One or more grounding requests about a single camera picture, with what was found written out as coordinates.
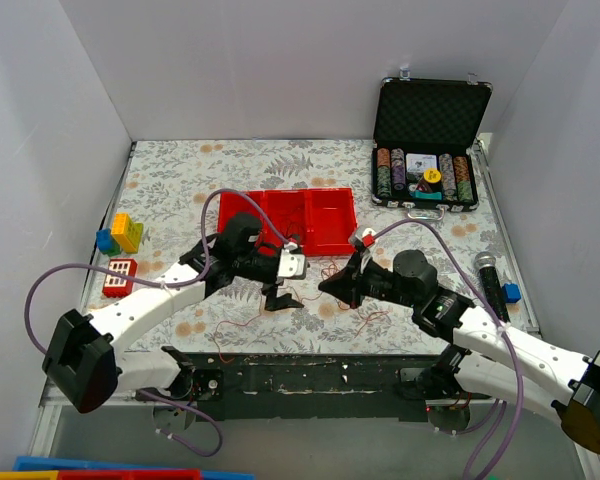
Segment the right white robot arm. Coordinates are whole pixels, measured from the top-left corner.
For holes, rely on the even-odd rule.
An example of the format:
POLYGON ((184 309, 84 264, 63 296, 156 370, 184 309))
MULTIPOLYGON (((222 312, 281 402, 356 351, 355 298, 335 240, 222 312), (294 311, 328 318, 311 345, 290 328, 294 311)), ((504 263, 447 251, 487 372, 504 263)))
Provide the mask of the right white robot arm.
POLYGON ((464 390, 520 403, 600 455, 600 351, 587 356, 496 324, 484 307, 442 286, 418 250, 398 253, 392 269, 354 253, 319 289, 351 308, 366 297, 410 308, 420 330, 450 345, 452 362, 432 373, 440 395, 464 390))

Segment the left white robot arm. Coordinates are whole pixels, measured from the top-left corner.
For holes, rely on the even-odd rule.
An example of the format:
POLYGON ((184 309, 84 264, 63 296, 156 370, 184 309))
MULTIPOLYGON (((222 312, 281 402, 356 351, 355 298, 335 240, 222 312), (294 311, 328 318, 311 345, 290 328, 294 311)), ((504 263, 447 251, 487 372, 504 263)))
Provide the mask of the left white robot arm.
POLYGON ((47 377, 80 413, 103 405, 113 394, 152 389, 171 400, 187 398, 194 366, 172 346, 132 352, 130 346, 175 313, 210 297, 236 278, 261 284, 265 308, 299 308, 301 302, 277 289, 306 275, 307 259, 295 242, 257 245, 259 218, 234 215, 220 233, 204 236, 159 279, 95 312, 72 309, 58 321, 43 361, 47 377))

